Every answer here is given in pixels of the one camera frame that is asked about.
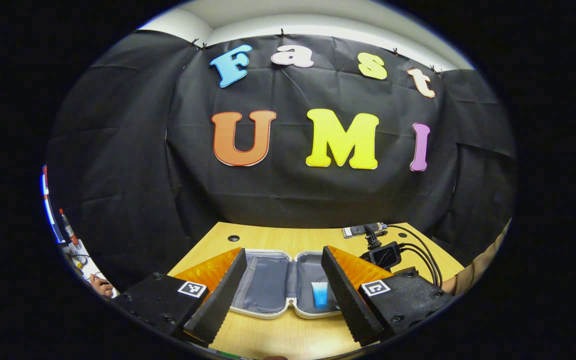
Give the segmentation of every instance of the toothpaste tube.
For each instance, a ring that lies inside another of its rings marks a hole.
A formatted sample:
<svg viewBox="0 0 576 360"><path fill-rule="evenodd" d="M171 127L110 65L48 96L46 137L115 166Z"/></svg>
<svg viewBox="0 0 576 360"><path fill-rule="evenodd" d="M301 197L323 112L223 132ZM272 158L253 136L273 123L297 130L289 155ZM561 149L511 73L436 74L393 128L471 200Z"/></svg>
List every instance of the toothpaste tube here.
<svg viewBox="0 0 576 360"><path fill-rule="evenodd" d="M311 282L312 294L315 297L315 308L325 309L328 305L328 283Z"/></svg>

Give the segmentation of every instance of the human hand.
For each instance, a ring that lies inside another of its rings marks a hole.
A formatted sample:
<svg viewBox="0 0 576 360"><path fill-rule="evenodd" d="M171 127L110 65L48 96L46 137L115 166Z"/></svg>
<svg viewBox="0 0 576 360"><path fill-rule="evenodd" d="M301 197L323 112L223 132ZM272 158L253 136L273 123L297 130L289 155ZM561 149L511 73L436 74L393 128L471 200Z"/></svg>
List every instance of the human hand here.
<svg viewBox="0 0 576 360"><path fill-rule="evenodd" d="M441 289L444 292L447 292L448 294L451 294L453 296L455 294L456 287L457 287L457 276L453 276L448 280L443 281L443 284L441 285Z"/></svg>
<svg viewBox="0 0 576 360"><path fill-rule="evenodd" d="M96 291L101 296L113 297L113 286L105 280L105 278L100 278L95 274L90 274L90 284L92 289Z"/></svg>

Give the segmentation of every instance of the sleeve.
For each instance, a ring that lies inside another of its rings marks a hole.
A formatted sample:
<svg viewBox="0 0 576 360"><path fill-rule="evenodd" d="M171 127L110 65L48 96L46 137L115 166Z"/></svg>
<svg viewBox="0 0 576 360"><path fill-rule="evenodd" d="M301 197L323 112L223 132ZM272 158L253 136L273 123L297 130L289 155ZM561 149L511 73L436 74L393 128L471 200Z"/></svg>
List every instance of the sleeve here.
<svg viewBox="0 0 576 360"><path fill-rule="evenodd" d="M480 280L506 236L506 231L508 231L508 226L510 225L511 220L512 219L508 220L508 223L505 224L505 228L503 228L501 234L496 237L496 240L490 244L486 251L480 253L480 255L472 261L472 264L468 265L455 276L455 295L463 294L473 287L478 280Z"/></svg>

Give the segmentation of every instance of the open zipper case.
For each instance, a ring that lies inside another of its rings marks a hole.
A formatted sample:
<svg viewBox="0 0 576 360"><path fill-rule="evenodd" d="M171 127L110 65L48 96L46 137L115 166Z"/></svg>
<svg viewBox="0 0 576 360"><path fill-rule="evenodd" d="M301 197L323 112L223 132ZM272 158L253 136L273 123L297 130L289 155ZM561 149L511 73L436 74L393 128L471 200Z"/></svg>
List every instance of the open zipper case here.
<svg viewBox="0 0 576 360"><path fill-rule="evenodd" d="M276 319L292 306L304 319L340 315L327 285L326 307L315 307L313 285L327 283L322 251L302 251L291 256L281 250L246 249L247 268L239 281L230 310L259 319Z"/></svg>

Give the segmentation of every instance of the letter m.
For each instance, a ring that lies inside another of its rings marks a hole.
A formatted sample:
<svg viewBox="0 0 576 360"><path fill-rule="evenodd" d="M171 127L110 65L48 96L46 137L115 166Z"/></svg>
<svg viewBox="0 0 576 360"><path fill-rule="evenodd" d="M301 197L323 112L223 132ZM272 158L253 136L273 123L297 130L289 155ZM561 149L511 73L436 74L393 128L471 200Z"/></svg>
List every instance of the letter m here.
<svg viewBox="0 0 576 360"><path fill-rule="evenodd" d="M328 146L338 166L343 166L354 148L350 167L354 169L377 169L375 159L375 128L379 124L377 116L359 113L345 131L338 117L329 109L312 109L308 118L313 121L312 154L306 157L306 164L311 167L327 167L331 160L328 157Z"/></svg>

